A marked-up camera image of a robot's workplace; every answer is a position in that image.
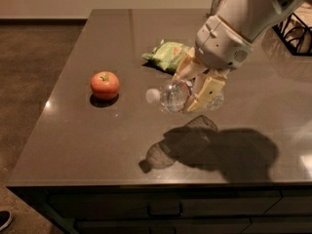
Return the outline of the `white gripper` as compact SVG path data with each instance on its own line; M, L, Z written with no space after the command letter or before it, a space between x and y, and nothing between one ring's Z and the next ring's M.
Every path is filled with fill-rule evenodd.
M236 33L220 17L209 17L191 48L181 59L172 81L195 79L186 112L200 111L222 90L229 69L239 68L253 52L253 45ZM208 69L226 69L225 71Z

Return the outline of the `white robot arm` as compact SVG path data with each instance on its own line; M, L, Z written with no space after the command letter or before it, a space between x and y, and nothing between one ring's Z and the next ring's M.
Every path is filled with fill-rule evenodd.
M226 0L197 32L173 82L194 82L181 101L184 112L204 108L224 87L227 74L253 52L253 43L271 26L312 0Z

